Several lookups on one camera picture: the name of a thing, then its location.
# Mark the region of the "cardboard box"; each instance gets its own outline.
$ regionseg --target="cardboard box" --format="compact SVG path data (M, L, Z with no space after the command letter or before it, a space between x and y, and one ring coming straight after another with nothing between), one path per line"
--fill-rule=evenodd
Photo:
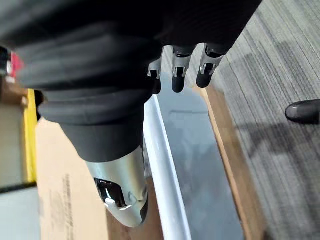
M3 76L1 78L1 102L4 104L21 105L23 97L27 97L28 90L22 88L16 79L11 76Z
M37 185L42 240L162 240L153 181L144 224L128 228L106 210L86 163L57 123L36 127Z

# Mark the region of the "black fingertip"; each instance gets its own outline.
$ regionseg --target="black fingertip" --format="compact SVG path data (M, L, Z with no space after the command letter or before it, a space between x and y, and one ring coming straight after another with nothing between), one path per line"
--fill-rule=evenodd
M148 206L149 206L149 196L146 199L145 205L143 206L143 208L140 211L140 215L141 215L141 219L142 219L141 224L143 224L145 222L146 218L147 218L148 208L149 208Z
M183 76L177 76L172 78L172 90L175 93L181 93L185 86L185 78Z
M159 94L161 91L161 80L155 79L155 86L153 89L153 94Z
M196 84L199 88L206 88L211 82L211 75L208 73L201 74L200 70L196 76Z

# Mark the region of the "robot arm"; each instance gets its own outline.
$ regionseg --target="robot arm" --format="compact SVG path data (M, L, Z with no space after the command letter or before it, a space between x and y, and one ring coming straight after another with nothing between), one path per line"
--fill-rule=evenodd
M220 61L212 52L232 47L260 2L0 0L0 45L24 61L19 82L43 92L41 115L61 125L105 206L136 227L148 210L144 103L161 89L163 46L174 46L172 86L181 92L194 46L210 43L197 81L205 87Z

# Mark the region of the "yellow object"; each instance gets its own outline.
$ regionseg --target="yellow object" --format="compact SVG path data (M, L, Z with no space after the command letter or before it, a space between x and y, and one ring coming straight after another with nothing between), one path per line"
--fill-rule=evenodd
M26 180L28 183L37 181L36 173L36 125L37 125L37 110L35 91L27 90L27 107L23 112L23 128L24 128L24 154Z

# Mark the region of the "gray carpet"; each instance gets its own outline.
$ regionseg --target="gray carpet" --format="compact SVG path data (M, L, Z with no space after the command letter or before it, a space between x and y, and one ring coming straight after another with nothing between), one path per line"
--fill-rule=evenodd
M163 71L171 59L167 48ZM271 239L320 239L320 126L284 115L290 103L320 98L319 76L320 1L264 0L212 78L225 93Z

